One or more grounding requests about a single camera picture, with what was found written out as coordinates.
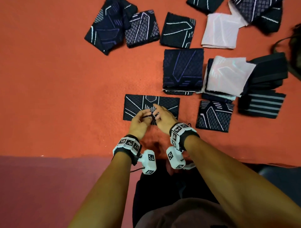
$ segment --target orange surface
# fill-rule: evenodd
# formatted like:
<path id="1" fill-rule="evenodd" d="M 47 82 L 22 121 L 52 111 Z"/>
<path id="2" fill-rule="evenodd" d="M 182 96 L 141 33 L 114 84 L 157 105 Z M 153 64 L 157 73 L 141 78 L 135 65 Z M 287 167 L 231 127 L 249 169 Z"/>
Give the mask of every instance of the orange surface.
<path id="1" fill-rule="evenodd" d="M 191 48 L 199 48 L 206 15 L 185 0 L 131 0 L 139 11 L 153 9 L 160 31 L 167 12 L 196 19 Z M 84 40 L 103 4 L 90 0 L 1 1 L 0 3 L 0 155 L 81 157 L 112 156 L 127 133 L 124 95 L 165 95 L 162 89 L 164 49 L 153 42 L 126 45 L 105 56 Z M 264 36 L 257 28 L 241 28 L 234 50 L 205 49 L 206 63 L 216 55 L 247 57 L 269 54 L 270 46 L 291 34 L 301 22 L 301 2 L 284 1 L 278 33 Z M 217 12 L 230 13 L 225 0 Z M 277 89 L 287 94 L 277 119 L 237 113 L 229 133 L 198 130 L 200 136 L 243 162 L 301 166 L 301 82 L 292 75 Z M 195 126 L 200 95 L 180 96 L 179 120 Z M 169 137 L 151 126 L 145 147 Z"/>

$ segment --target person's left hand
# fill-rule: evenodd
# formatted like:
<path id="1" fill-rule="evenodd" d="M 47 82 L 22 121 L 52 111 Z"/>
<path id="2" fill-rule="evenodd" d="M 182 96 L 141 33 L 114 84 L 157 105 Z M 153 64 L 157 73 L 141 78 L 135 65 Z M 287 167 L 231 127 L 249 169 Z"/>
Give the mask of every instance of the person's left hand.
<path id="1" fill-rule="evenodd" d="M 137 115 L 132 119 L 131 126 L 128 134 L 136 136 L 139 140 L 141 140 L 147 130 L 147 127 L 152 122 L 152 117 L 145 117 L 151 115 L 150 109 L 144 109 L 137 113 Z"/>

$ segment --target hand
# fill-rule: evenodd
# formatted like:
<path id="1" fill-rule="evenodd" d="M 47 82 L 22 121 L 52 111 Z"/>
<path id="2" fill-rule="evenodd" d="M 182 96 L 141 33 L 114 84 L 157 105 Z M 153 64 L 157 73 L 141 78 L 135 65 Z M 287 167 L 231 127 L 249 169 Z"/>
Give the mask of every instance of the hand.
<path id="1" fill-rule="evenodd" d="M 169 130 L 171 129 L 171 127 L 175 123 L 178 123 L 177 119 L 165 107 L 162 107 L 157 104 L 154 104 L 154 107 L 156 108 L 156 110 L 153 112 L 153 115 L 159 113 L 156 116 L 156 123 L 158 125 L 158 128 L 165 134 L 169 135 Z"/>
<path id="2" fill-rule="evenodd" d="M 152 117 L 145 117 L 151 115 L 150 109 L 144 109 L 137 113 L 137 115 L 132 119 L 131 126 L 128 134 L 136 136 L 139 140 L 141 140 L 147 130 L 147 127 L 152 122 Z"/>

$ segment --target black cable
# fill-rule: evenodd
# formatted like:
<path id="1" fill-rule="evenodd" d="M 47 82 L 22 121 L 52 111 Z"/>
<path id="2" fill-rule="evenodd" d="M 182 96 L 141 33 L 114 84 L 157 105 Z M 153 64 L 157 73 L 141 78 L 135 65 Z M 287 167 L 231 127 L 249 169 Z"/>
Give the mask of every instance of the black cable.
<path id="1" fill-rule="evenodd" d="M 189 158 L 190 157 L 190 155 L 189 156 L 187 156 L 186 158 Z M 183 159 L 181 159 L 181 161 L 184 161 L 186 158 L 183 158 Z"/>
<path id="2" fill-rule="evenodd" d="M 145 167 L 142 167 L 142 168 L 139 168 L 139 169 L 135 169 L 135 170 L 133 170 L 133 171 L 130 171 L 130 173 L 136 172 L 136 171 L 138 171 L 138 170 L 140 170 L 140 169 L 145 169 Z"/>

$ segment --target forearm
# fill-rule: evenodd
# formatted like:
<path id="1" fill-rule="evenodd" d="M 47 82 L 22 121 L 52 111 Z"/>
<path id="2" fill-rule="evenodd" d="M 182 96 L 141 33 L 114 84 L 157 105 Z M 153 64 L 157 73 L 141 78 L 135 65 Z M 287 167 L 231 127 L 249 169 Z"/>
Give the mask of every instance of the forearm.
<path id="1" fill-rule="evenodd" d="M 214 196 L 238 226 L 301 225 L 301 209 L 241 162 L 193 135 L 185 140 L 185 148 Z"/>
<path id="2" fill-rule="evenodd" d="M 118 152 L 87 195 L 69 228 L 121 227 L 130 169 L 130 157 Z"/>

